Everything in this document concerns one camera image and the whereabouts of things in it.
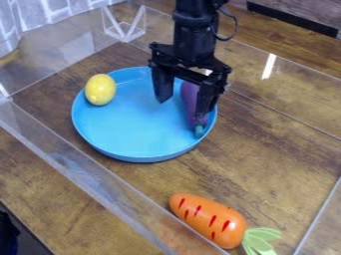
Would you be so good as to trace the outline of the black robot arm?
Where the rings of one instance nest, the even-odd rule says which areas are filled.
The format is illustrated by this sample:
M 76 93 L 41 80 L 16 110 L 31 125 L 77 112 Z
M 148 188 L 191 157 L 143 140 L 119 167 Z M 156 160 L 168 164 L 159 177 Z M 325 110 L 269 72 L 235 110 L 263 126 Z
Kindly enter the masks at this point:
M 194 116 L 199 120 L 213 110 L 225 92 L 231 67 L 215 56 L 218 12 L 229 13 L 222 5 L 229 0 L 175 0 L 172 10 L 172 44 L 150 43 L 150 67 L 155 96 L 163 103 L 172 96 L 175 78 L 198 85 Z

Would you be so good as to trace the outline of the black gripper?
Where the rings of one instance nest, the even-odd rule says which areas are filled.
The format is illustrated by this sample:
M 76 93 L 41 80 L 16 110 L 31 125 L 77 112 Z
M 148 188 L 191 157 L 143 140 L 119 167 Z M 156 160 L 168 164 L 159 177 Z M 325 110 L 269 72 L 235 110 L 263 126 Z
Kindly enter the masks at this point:
M 203 117 L 227 90 L 227 75 L 231 67 L 215 56 L 215 41 L 231 37 L 217 34 L 218 13 L 215 10 L 172 11 L 172 44 L 150 43 L 152 57 L 150 68 L 155 96 L 164 103 L 172 96 L 174 78 L 198 85 L 195 115 Z

